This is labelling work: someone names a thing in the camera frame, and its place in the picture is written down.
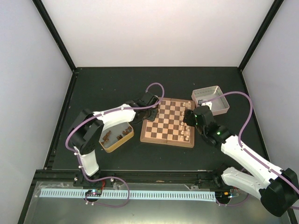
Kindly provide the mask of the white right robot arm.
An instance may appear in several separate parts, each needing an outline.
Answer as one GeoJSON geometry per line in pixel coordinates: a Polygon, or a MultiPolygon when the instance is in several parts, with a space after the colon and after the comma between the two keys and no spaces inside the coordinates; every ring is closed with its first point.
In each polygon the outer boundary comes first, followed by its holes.
{"type": "Polygon", "coordinates": [[[239,140],[225,126],[216,123],[209,106],[199,106],[183,112],[183,122],[195,127],[202,139],[237,161],[247,173],[229,167],[213,175],[214,186],[237,187],[259,199],[266,210],[282,216],[299,199],[297,174],[290,168],[282,168],[267,161],[239,140]]]}

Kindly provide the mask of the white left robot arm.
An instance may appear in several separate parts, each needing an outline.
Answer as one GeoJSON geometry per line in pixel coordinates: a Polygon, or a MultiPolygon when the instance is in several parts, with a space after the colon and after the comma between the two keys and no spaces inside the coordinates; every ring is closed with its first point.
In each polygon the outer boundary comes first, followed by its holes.
{"type": "Polygon", "coordinates": [[[153,120],[157,114],[160,99],[147,91],[140,99],[128,101],[118,107],[91,112],[86,109],[80,112],[65,141],[65,147],[74,152],[83,170],[84,181],[89,186],[100,182],[100,170],[96,160],[95,148],[102,132],[122,123],[153,120]]]}

